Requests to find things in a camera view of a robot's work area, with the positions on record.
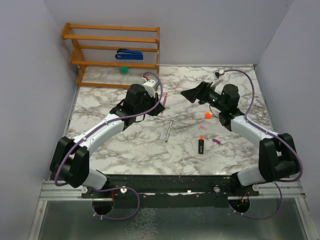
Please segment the pink highlighter pen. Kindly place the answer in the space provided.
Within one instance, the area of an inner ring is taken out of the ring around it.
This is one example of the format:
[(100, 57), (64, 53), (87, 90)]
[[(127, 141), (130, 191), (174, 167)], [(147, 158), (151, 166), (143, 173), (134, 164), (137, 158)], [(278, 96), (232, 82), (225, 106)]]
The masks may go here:
[(167, 98), (168, 98), (168, 92), (165, 93), (165, 96), (164, 96), (164, 99), (163, 99), (163, 102), (162, 102), (163, 107), (166, 106)]

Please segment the white green-tipped pen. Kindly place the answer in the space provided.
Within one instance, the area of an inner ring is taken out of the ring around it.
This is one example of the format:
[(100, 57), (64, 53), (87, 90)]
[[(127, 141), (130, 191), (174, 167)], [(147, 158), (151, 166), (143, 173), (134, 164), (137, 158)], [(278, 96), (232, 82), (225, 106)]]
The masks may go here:
[(172, 129), (172, 125), (173, 125), (173, 120), (171, 120), (170, 123), (169, 123), (169, 127), (168, 127), (168, 130), (167, 130), (167, 133), (166, 133), (166, 137), (165, 137), (165, 143), (167, 143), (168, 140), (169, 140), (170, 132), (171, 132), (171, 129)]

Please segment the pink pen cap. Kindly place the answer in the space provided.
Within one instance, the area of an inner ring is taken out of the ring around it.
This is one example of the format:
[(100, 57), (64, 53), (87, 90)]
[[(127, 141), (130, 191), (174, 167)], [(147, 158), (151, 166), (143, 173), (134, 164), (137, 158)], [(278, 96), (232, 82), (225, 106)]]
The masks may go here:
[(201, 130), (207, 130), (207, 129), (208, 129), (207, 127), (205, 127), (205, 126), (203, 126), (203, 125), (201, 125), (199, 128), (200, 128)]

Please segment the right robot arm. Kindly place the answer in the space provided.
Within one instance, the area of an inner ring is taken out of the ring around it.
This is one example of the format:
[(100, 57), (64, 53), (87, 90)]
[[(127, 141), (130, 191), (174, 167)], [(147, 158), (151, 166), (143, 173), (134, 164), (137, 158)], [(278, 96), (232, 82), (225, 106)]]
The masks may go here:
[(210, 83), (202, 81), (197, 87), (182, 91), (181, 95), (191, 103), (216, 108), (222, 126), (258, 147), (258, 165), (231, 175), (229, 189), (234, 195), (242, 195), (248, 186), (279, 181), (300, 171), (292, 136), (251, 123), (238, 108), (240, 95), (237, 86), (226, 84), (222, 92), (217, 93)]

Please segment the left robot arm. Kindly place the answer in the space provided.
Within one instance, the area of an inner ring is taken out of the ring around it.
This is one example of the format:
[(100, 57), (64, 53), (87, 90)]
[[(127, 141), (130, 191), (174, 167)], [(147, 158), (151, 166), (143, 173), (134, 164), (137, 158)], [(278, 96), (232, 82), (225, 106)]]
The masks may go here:
[(93, 188), (97, 196), (106, 197), (111, 190), (108, 177), (90, 168), (91, 155), (107, 140), (137, 123), (137, 117), (154, 117), (164, 111), (162, 94), (157, 93), (161, 89), (161, 84), (152, 79), (132, 84), (125, 98), (99, 124), (74, 138), (62, 137), (49, 167), (55, 184), (62, 186), (58, 181), (63, 180), (65, 185)]

